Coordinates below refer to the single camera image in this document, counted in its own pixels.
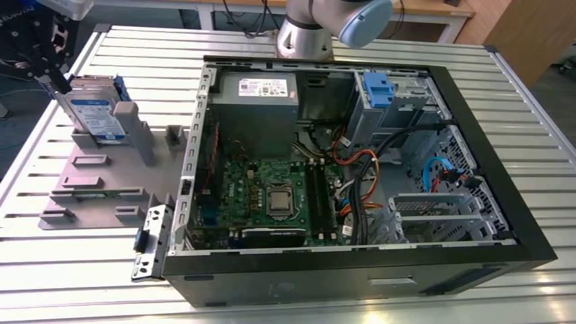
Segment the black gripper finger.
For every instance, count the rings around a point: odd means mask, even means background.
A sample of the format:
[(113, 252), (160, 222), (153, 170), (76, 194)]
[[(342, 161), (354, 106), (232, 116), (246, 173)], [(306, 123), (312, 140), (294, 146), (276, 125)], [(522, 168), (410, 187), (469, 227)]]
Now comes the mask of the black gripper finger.
[(52, 88), (65, 94), (70, 91), (64, 74), (69, 71), (68, 61), (74, 54), (74, 21), (70, 18), (34, 18), (34, 48), (40, 56), (40, 72), (48, 78)]

